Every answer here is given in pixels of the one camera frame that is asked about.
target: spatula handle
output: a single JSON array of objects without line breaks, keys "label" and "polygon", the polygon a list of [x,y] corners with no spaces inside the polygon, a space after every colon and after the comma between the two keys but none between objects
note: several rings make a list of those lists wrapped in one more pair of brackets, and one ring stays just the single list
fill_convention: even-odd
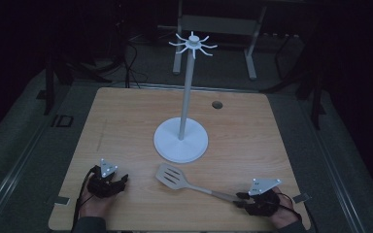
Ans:
[{"label": "spatula handle", "polygon": [[192,188],[192,189],[195,189],[197,191],[205,192],[207,194],[213,195],[215,197],[218,197],[219,199],[222,199],[222,200],[225,200],[225,201],[228,201],[228,202],[242,201],[241,199],[239,199],[236,196],[232,196],[232,195],[225,194],[225,193],[222,193],[222,192],[213,191],[213,190],[210,190],[210,189],[207,189],[207,188],[204,188],[204,187],[195,186],[195,185],[192,185],[192,184],[190,184],[188,187]]},{"label": "spatula handle", "polygon": [[222,193],[222,192],[217,192],[217,191],[212,191],[211,195],[216,196],[216,197],[218,197],[222,200],[229,201],[229,202],[242,201],[236,196],[232,196],[232,195],[225,194],[225,193]]}]

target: glove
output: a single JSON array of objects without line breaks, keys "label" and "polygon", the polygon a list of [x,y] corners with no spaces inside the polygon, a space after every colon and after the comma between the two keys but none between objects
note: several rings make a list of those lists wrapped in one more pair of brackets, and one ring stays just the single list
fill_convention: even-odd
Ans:
[{"label": "glove", "polygon": [[[280,198],[272,189],[254,196],[245,192],[238,192],[236,195],[243,201],[234,201],[235,206],[244,208],[250,216],[272,216],[280,206]],[[253,203],[245,201],[251,198],[254,199]]]},{"label": "glove", "polygon": [[125,190],[125,184],[128,181],[128,175],[123,176],[120,181],[111,182],[115,173],[106,178],[102,178],[100,168],[95,169],[95,174],[89,179],[87,190],[93,195],[104,198],[116,195]]}]

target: dark background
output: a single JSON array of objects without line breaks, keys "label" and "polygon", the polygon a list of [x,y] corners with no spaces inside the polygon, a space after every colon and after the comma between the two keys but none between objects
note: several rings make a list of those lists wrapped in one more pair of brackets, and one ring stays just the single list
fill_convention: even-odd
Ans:
[{"label": "dark background", "polygon": [[[195,4],[199,2],[192,1],[192,8]],[[289,6],[277,3],[268,9],[261,30],[293,30],[288,22],[298,15],[290,14]],[[331,65],[323,87],[373,178],[373,1],[325,8],[317,50],[329,48],[329,59],[323,62]],[[111,38],[118,36],[115,24],[121,19],[127,28],[137,26],[153,39],[158,24],[176,25],[176,17],[177,1],[171,0],[0,1],[0,121],[26,84],[45,68],[50,52],[62,51],[91,63],[94,57],[117,55],[119,45]]]}]

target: spatula head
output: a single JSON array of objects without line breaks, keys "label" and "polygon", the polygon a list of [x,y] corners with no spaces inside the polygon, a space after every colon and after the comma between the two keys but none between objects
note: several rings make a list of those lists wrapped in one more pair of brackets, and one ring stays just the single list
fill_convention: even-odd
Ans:
[{"label": "spatula head", "polygon": [[155,177],[172,189],[188,187],[187,178],[183,171],[166,163],[159,166]]}]

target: wooden surface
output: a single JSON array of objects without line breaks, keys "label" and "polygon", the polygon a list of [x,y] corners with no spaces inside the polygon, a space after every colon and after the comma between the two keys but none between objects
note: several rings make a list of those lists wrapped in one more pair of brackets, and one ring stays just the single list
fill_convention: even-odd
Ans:
[{"label": "wooden surface", "polygon": [[[162,162],[184,171],[196,185],[234,194],[248,191],[253,178],[277,178],[289,196],[299,194],[288,156],[266,96],[262,94],[193,91],[188,117],[207,130],[204,155],[188,164],[171,163],[153,145],[157,126],[181,115],[179,90],[100,88],[71,161],[59,196],[68,206],[54,206],[50,228],[71,229],[75,201],[87,171],[105,158],[129,174],[107,219],[111,230],[256,231],[273,226],[261,216],[216,197],[189,189],[173,190],[154,175]],[[221,101],[216,110],[213,101]],[[303,204],[295,209],[310,227]]]}]

